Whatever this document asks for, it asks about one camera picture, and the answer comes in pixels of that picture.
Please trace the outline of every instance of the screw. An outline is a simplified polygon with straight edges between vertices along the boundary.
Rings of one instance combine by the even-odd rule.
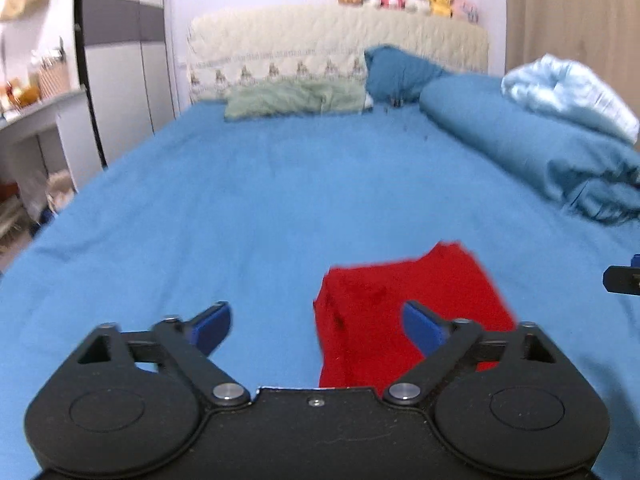
[[[307,401],[308,405],[312,408],[322,408],[324,406],[324,399],[322,397],[311,397]]]
[[[222,383],[213,388],[213,395],[222,400],[235,400],[244,394],[244,388],[236,383]]]
[[[389,388],[389,394],[398,400],[411,400],[420,395],[420,386],[412,383],[393,384]]]

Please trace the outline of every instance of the folded red shirt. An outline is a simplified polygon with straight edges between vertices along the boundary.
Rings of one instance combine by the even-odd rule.
[[[319,386],[374,386],[381,394],[420,362],[423,356],[401,325],[408,300],[444,319],[473,319],[486,330],[515,327],[480,265],[459,243],[440,242],[418,260],[333,268],[314,301],[324,354]]]

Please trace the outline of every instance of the cream quilted headboard cover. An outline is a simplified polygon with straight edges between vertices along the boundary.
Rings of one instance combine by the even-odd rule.
[[[224,98],[260,80],[364,80],[364,50],[393,44],[455,70],[486,72],[488,35],[470,23],[367,7],[229,9],[196,18],[188,38],[191,99]]]

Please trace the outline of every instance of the red cloth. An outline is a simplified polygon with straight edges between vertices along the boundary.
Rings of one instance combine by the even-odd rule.
[[[324,364],[320,387],[374,386],[379,394],[423,359],[404,335],[401,307],[417,300],[444,319],[512,330],[513,317],[473,256],[438,243],[418,260],[333,268],[314,301]]]

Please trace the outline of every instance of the desk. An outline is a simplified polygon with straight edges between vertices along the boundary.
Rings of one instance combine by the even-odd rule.
[[[7,122],[0,125],[0,150],[5,152],[5,163],[19,187],[36,171],[46,174],[48,168],[38,136],[52,130],[57,131],[54,140],[60,141],[63,164],[76,190],[80,190],[102,170],[84,87],[9,115]]]

